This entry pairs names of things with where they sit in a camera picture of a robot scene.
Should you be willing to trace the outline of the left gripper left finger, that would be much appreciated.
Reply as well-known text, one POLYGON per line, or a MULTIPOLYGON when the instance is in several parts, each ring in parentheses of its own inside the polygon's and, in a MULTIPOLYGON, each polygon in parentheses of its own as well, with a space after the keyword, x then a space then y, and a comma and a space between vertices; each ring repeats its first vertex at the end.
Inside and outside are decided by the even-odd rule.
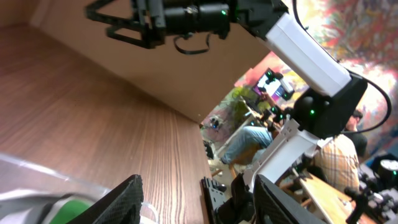
POLYGON ((68 224, 140 224, 142 177, 134 174, 68 224))

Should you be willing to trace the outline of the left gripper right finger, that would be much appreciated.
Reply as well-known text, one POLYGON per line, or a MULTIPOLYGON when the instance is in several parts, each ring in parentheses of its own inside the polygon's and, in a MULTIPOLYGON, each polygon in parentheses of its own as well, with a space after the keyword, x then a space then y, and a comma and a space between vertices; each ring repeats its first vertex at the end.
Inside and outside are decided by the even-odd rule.
POLYGON ((252 196, 256 213, 256 223, 324 223, 263 175, 256 176, 252 196))

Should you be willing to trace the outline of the white printed t-shirt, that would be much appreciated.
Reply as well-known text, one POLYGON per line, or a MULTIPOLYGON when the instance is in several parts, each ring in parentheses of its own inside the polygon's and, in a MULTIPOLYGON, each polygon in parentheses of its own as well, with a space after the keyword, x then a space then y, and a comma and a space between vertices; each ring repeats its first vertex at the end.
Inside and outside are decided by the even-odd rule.
POLYGON ((68 223, 95 202, 95 199, 79 193, 51 194, 15 189, 1 194, 1 224, 68 223))

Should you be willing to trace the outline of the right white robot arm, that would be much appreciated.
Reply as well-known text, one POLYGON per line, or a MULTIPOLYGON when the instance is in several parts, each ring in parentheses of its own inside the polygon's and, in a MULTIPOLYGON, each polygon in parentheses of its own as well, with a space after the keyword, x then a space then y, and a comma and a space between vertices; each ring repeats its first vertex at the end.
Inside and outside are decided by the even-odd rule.
POLYGON ((146 49, 164 43, 168 35, 187 38, 209 32, 224 39, 237 23, 262 39, 307 84, 295 102, 290 119, 252 168, 231 185, 233 196, 209 205, 215 223, 318 223, 319 219, 279 189, 276 180, 320 139, 342 132, 367 82, 342 67, 311 38, 281 1, 133 1, 132 16, 101 13, 108 0, 85 7, 87 18, 105 23, 108 37, 146 49))

